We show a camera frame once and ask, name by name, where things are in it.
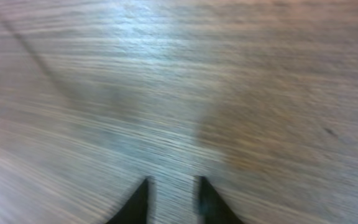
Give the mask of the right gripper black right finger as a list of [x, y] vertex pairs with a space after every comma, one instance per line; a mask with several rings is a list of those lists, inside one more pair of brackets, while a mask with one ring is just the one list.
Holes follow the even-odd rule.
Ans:
[[205, 176], [199, 176], [197, 209], [202, 224], [244, 224]]

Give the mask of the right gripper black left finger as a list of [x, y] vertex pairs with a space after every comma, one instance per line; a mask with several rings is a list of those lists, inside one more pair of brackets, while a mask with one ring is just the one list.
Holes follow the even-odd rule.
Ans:
[[147, 224], [150, 180], [146, 177], [122, 208], [105, 224]]

